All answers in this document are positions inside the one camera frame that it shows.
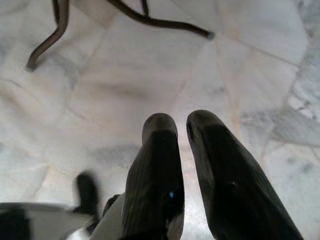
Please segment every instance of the white marble floor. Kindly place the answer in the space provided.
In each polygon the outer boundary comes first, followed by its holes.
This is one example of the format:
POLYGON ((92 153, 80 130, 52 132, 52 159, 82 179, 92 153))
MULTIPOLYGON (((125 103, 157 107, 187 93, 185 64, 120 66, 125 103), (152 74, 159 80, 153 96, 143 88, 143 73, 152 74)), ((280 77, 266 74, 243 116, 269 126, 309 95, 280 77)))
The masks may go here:
POLYGON ((165 112, 179 133, 182 239, 213 239, 185 127, 190 112, 207 109, 256 157, 305 239, 320 239, 317 0, 149 2, 152 16, 216 38, 73 0, 66 34, 27 72, 29 54, 55 29, 51 1, 1 0, 0 202, 75 206, 73 178, 91 169, 102 206, 124 191, 145 119, 165 112))

